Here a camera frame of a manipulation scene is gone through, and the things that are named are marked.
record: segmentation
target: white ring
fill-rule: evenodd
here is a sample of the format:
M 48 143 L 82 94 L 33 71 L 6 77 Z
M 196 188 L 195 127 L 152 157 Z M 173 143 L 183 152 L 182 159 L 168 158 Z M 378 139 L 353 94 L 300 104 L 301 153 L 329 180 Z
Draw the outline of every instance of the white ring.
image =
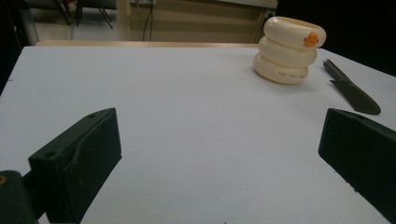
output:
M 279 44 L 297 49 L 317 49 L 326 40 L 320 26 L 287 17 L 271 17 L 264 24 L 264 33 Z
M 317 58 L 315 49 L 293 49 L 279 45 L 265 36 L 259 42 L 259 52 L 265 59 L 287 67 L 307 67 Z
M 275 63 L 271 63 L 257 53 L 253 61 L 254 70 L 262 77 L 266 77 L 274 82 L 295 85 L 305 80 L 308 75 L 308 68 L 290 68 Z

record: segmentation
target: white tabletop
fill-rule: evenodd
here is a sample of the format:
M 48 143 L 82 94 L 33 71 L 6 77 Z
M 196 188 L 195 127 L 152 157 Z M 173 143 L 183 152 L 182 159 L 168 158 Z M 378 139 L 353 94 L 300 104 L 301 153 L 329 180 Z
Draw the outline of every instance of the white tabletop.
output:
M 0 169 L 26 174 L 58 134 L 116 107 L 123 158 L 83 223 L 388 223 L 318 155 L 327 109 L 353 112 L 322 62 L 393 130 L 396 78 L 319 49 L 305 82 L 285 86 L 254 72 L 257 52 L 25 48 L 0 97 Z

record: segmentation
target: floor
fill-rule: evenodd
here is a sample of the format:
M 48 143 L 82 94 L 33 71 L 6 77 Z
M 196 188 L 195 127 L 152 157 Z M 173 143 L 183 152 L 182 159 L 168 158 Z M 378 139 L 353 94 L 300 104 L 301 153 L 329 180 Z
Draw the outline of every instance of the floor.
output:
M 113 29 L 107 24 L 97 8 L 83 8 L 82 20 L 76 25 L 67 25 L 61 13 L 56 10 L 32 8 L 38 40 L 118 40 L 117 11 L 106 9 Z

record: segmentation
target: orange sticker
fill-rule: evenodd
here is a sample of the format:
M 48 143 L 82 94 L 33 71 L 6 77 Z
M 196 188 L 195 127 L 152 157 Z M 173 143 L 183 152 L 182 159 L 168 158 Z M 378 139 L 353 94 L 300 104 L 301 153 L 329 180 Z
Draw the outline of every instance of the orange sticker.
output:
M 307 47 L 314 47 L 318 42 L 318 34 L 315 32 L 309 33 L 308 37 L 304 38 L 304 45 Z

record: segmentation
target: knife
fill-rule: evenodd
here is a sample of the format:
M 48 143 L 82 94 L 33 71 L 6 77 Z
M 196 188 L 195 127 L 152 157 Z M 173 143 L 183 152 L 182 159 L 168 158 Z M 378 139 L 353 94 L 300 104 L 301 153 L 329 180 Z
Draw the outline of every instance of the knife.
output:
M 381 108 L 373 98 L 356 86 L 332 61 L 329 59 L 324 61 L 323 66 L 334 78 L 331 83 L 341 92 L 354 110 L 369 115 L 381 113 Z

